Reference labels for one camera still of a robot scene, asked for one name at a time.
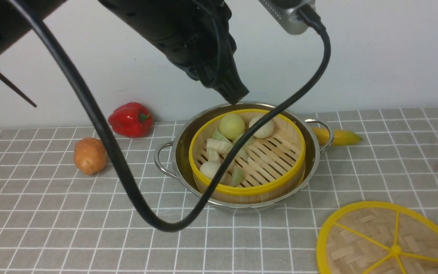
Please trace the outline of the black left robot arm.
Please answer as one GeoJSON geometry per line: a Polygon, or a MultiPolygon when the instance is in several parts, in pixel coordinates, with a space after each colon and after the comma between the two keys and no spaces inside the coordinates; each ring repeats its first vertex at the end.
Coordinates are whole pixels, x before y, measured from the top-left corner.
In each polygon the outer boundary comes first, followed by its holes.
{"type": "MultiPolygon", "coordinates": [[[[229,33],[232,12],[223,0],[101,0],[100,4],[139,33],[192,80],[237,104],[242,83],[229,33]]],[[[7,0],[0,0],[0,54],[31,30],[7,0]]]]}

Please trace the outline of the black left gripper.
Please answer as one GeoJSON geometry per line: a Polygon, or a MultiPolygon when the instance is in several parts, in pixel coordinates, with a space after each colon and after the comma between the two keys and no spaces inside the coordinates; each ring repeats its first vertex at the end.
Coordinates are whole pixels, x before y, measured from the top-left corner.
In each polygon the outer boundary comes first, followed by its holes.
{"type": "Polygon", "coordinates": [[[189,78],[237,104],[242,83],[229,32],[232,12],[223,0],[101,0],[115,16],[162,52],[189,78]]]}

